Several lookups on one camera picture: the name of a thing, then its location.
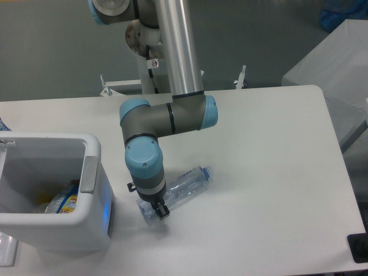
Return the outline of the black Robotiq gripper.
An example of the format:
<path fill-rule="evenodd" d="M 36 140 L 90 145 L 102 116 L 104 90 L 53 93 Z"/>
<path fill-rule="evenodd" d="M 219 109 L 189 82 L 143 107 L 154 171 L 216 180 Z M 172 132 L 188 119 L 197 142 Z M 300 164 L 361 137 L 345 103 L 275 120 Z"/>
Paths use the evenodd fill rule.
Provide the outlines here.
<path fill-rule="evenodd" d="M 160 189 L 157 193 L 154 194 L 144 194 L 137 191 L 139 197 L 146 202 L 150 202 L 153 210 L 155 211 L 156 215 L 158 216 L 159 220 L 163 220 L 170 215 L 170 211 L 166 206 L 166 203 L 163 199 L 167 188 L 164 186 Z"/>

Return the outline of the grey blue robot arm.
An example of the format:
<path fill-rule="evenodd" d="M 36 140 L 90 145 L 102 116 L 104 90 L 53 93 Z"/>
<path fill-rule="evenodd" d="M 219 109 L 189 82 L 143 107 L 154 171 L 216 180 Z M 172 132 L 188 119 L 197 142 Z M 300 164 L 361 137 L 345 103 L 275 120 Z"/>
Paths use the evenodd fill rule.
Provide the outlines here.
<path fill-rule="evenodd" d="M 101 25 L 138 20 L 159 32 L 172 100 L 151 105 L 142 98 L 125 101 L 119 110 L 130 191 L 150 203 L 160 219 L 169 216 L 160 137 L 213 127 L 218 121 L 215 99 L 206 95 L 193 37 L 188 1 L 90 1 Z"/>

